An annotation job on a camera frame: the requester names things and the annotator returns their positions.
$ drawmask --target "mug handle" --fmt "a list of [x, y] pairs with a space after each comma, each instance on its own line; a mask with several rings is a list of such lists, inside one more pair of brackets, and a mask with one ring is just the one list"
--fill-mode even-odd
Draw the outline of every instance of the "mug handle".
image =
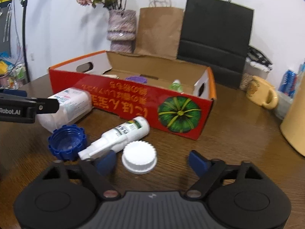
[[263, 107], [266, 109], [274, 109], [279, 102], [278, 94], [274, 89], [269, 89], [269, 92], [271, 92], [272, 99], [269, 103], [263, 102]]

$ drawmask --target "blue gripper pad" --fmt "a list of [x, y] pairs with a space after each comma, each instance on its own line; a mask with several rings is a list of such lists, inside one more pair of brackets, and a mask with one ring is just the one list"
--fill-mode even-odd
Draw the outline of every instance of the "blue gripper pad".
[[24, 90], [16, 90], [16, 89], [3, 89], [3, 94], [7, 95], [17, 95], [22, 97], [27, 97], [27, 93]]
[[108, 175], [116, 164], [116, 153], [111, 150], [106, 156], [98, 158], [94, 162], [94, 166], [97, 168], [98, 173], [102, 176]]
[[192, 150], [189, 154], [189, 165], [198, 177], [202, 177], [212, 164], [197, 151]]

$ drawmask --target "white bottle cap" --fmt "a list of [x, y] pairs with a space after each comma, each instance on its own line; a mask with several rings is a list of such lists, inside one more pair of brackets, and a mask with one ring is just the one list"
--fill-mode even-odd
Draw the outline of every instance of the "white bottle cap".
[[124, 148], [122, 163], [131, 173], [145, 174], [156, 166], [157, 152], [155, 148], [147, 142], [134, 141]]

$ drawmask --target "blue bottle cap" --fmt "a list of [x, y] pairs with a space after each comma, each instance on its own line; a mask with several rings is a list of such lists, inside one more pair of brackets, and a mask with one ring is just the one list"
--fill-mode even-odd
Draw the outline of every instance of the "blue bottle cap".
[[127, 78], [125, 78], [125, 80], [133, 81], [133, 82], [136, 82], [136, 83], [142, 83], [142, 84], [146, 84], [147, 83], [147, 79], [145, 77], [140, 77], [140, 76], [127, 77]]
[[48, 138], [49, 150], [60, 160], [74, 161], [78, 152], [87, 147], [85, 130], [77, 125], [64, 125]]

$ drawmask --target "screw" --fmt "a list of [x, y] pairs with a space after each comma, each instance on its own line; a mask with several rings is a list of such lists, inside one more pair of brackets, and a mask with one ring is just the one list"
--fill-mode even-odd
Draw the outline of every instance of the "screw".
[[106, 198], [115, 198], [119, 195], [119, 192], [116, 190], [106, 190], [103, 193], [103, 196], [105, 196]]
[[186, 192], [186, 195], [190, 198], [199, 198], [201, 196], [201, 192], [199, 190], [191, 189]]

